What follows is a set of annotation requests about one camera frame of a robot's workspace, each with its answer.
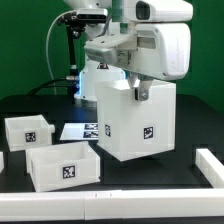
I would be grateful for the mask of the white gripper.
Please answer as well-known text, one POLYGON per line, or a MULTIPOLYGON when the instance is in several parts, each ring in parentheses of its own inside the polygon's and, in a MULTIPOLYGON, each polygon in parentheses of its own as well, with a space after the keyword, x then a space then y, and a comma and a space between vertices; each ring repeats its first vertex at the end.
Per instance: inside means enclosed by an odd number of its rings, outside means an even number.
POLYGON ((168 81, 186 75, 190 47, 191 33, 186 24, 153 23, 137 24, 130 34, 89 40, 84 49, 90 60, 130 71, 127 73, 130 88, 136 87, 139 79, 135 99, 147 101, 152 78, 168 81))

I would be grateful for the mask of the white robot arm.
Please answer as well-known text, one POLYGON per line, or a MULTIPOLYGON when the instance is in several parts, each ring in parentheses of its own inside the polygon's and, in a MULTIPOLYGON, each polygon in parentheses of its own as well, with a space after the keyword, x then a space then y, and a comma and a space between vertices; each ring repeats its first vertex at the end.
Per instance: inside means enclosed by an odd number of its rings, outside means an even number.
POLYGON ((145 100, 153 79, 178 80, 189 68, 193 6, 185 0, 64 0, 76 34, 87 34, 81 96, 97 82, 138 79, 145 100))

